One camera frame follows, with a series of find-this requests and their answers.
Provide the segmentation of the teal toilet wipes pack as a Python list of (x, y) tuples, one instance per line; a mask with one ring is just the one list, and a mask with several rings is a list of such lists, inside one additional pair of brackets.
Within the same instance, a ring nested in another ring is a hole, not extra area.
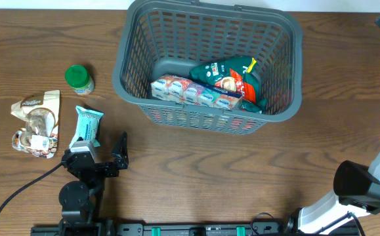
[(100, 143), (96, 139), (96, 136), (98, 133), (100, 120), (104, 116), (104, 113), (91, 109), (85, 109), (81, 106), (76, 106), (75, 110), (78, 114), (78, 119), (75, 134), (69, 144), (69, 147), (71, 148), (80, 138), (84, 141), (91, 141), (96, 148), (100, 147)]

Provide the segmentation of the green lid seasoning jar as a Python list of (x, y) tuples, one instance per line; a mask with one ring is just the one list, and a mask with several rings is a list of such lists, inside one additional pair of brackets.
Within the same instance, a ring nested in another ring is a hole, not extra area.
[(67, 84), (69, 84), (78, 95), (88, 95), (95, 89), (95, 83), (91, 74), (81, 65), (70, 66), (66, 70), (64, 78)]

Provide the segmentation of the blue tissue pack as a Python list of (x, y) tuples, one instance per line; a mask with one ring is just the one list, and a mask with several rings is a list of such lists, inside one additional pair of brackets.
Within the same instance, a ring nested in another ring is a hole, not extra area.
[(151, 89), (153, 98), (178, 104), (232, 110), (242, 102), (241, 94), (174, 75), (161, 76)]

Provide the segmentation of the green coffee bag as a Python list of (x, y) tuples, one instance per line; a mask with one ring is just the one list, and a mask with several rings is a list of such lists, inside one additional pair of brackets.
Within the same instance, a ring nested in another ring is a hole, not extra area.
[(241, 94), (242, 110), (264, 113), (267, 99), (262, 97), (261, 82), (253, 74), (257, 66), (252, 57), (236, 56), (196, 66), (189, 75), (193, 81)]

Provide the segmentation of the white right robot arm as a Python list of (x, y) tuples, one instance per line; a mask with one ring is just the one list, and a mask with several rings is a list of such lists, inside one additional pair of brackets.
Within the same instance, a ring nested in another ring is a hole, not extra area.
[[(123, 100), (154, 123), (251, 134), (294, 116), (302, 102), (303, 32), (290, 14), (199, 1), (135, 1), (112, 74)], [(330, 234), (380, 213), (380, 153), (340, 164), (332, 190), (285, 231)]]

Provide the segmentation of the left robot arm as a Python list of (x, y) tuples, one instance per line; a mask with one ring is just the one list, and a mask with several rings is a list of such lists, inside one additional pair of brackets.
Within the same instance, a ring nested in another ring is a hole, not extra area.
[(114, 222), (99, 218), (99, 212), (105, 179), (119, 175), (116, 163), (96, 163), (89, 151), (66, 150), (61, 165), (77, 180), (62, 187), (58, 196), (62, 206), (59, 235), (115, 236)]

